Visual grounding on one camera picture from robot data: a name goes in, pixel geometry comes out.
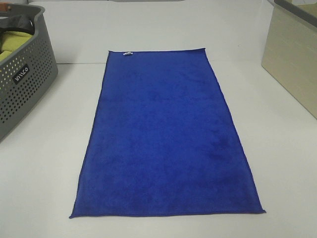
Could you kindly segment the beige storage box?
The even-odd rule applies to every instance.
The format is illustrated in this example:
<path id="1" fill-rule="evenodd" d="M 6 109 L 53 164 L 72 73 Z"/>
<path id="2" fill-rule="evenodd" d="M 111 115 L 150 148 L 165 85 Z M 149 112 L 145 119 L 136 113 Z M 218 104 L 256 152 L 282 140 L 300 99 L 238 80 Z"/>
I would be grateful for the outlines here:
<path id="1" fill-rule="evenodd" d="M 262 67 L 317 115 L 317 2 L 276 0 Z"/>

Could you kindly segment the blue microfibre towel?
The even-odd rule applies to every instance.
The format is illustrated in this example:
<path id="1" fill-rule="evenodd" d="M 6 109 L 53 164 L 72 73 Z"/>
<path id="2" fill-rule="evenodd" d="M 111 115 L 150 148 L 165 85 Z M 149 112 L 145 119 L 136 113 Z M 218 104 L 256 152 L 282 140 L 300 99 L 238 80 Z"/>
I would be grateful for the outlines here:
<path id="1" fill-rule="evenodd" d="M 71 218 L 264 212 L 204 48 L 110 51 Z"/>

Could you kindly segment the yellow-green towel in basket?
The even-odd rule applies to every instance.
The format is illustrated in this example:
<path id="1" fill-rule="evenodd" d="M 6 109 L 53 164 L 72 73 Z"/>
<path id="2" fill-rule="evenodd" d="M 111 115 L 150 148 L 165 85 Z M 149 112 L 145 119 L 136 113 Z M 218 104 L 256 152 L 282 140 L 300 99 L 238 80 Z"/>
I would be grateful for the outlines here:
<path id="1" fill-rule="evenodd" d="M 14 51 L 26 43 L 33 35 L 17 32 L 17 31 L 6 31 L 0 36 L 0 60 L 3 61 L 5 58 L 10 56 Z"/>

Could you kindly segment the dark grey cloth in basket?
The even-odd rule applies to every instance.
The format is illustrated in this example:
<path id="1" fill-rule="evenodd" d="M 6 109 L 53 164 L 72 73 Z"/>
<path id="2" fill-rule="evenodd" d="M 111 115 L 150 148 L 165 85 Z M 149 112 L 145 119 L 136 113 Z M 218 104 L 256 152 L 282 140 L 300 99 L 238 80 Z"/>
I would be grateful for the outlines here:
<path id="1" fill-rule="evenodd" d="M 35 33 L 32 20 L 25 14 L 0 19 L 0 38 L 31 38 Z"/>

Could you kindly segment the grey perforated laundry basket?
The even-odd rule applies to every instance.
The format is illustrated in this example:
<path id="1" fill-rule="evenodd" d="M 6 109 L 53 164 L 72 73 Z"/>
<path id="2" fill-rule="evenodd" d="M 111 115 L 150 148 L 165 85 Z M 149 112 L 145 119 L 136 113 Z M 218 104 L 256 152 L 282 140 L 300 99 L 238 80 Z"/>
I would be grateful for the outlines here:
<path id="1" fill-rule="evenodd" d="M 3 18 L 26 15 L 34 35 L 0 63 L 0 137 L 4 139 L 35 107 L 57 77 L 58 68 L 42 6 L 0 4 Z"/>

